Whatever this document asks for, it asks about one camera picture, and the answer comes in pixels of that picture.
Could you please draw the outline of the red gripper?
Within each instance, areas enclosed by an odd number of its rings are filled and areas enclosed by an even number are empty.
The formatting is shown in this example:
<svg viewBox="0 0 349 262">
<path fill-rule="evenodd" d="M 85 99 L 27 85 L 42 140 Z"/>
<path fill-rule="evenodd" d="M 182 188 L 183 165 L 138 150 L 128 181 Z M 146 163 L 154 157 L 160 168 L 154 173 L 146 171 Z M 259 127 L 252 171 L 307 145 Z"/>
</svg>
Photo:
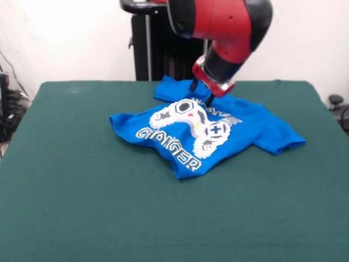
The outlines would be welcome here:
<svg viewBox="0 0 349 262">
<path fill-rule="evenodd" d="M 203 54 L 194 63 L 192 67 L 192 72 L 195 78 L 193 79 L 189 87 L 189 90 L 190 92 L 195 92 L 195 90 L 197 89 L 198 81 L 199 80 L 202 81 L 212 93 L 204 103 L 206 107 L 210 107 L 212 101 L 214 100 L 214 96 L 221 98 L 227 95 L 235 87 L 236 82 L 233 80 L 233 78 L 231 78 L 224 83 L 218 83 L 212 78 L 210 78 L 204 72 L 204 69 L 203 69 L 203 64 L 205 60 L 206 60 L 206 54 Z"/>
</svg>

